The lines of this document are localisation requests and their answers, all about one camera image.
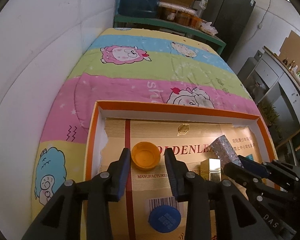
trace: bottle cap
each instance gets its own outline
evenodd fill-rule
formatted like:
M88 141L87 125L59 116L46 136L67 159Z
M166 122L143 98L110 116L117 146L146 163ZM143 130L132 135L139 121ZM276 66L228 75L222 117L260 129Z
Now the bottle cap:
M131 158L139 169L147 171L159 163L161 155L153 143L139 142L132 148Z
M172 206L162 205L151 211L148 222L154 230L169 233L179 226L181 214Z

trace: gold lighter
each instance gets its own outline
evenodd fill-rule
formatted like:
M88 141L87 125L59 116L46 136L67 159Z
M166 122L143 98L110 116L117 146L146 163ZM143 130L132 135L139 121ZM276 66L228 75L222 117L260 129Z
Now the gold lighter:
M206 180L221 181L221 162L219 159L207 159L200 164L200 176Z

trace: refrigerator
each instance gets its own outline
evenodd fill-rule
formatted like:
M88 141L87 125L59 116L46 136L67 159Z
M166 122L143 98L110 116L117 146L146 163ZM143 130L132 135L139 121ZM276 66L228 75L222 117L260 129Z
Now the refrigerator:
M209 0L201 18L212 22L227 45L221 57L227 61L247 25L256 2L254 0Z

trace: blue cartoon sheep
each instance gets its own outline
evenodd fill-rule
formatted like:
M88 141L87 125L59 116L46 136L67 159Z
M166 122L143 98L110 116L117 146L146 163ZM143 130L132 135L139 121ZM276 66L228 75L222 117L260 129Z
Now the blue cartoon sheep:
M45 205L57 189L66 181L65 156L62 151L51 147L44 149L35 170L35 199Z

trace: bedsheet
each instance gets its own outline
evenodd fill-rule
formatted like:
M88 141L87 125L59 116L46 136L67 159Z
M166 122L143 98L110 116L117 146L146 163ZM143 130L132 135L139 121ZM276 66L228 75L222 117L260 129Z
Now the bedsheet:
M208 45L159 31L107 29L76 64L47 117L33 175L33 219L66 179L83 181L85 146L97 100L260 115L237 76Z

